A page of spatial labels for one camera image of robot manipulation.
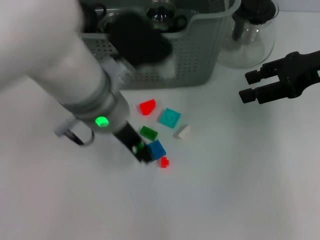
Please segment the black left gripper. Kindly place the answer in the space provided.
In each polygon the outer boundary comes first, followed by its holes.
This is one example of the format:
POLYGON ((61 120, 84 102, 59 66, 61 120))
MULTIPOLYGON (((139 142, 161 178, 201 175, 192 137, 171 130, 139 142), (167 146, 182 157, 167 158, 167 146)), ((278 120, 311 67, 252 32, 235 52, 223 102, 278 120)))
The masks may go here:
POLYGON ((145 147, 145 143, 138 135, 136 130, 127 121, 124 126, 113 133, 113 135, 133 154, 136 154, 136 158, 139 162, 151 162, 152 151, 149 147, 145 147))

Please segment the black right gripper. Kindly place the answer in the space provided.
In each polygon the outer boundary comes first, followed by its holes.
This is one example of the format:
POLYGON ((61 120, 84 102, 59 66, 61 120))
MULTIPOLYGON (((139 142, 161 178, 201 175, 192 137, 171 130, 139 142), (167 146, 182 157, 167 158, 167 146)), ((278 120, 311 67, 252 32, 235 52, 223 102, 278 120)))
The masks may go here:
POLYGON ((279 81, 257 88, 239 91, 244 104, 258 101, 259 104, 273 102, 283 98, 297 98, 311 85, 320 82, 320 52, 301 54, 297 51, 285 57, 264 63, 260 70, 245 74, 248 84, 277 76, 279 81))

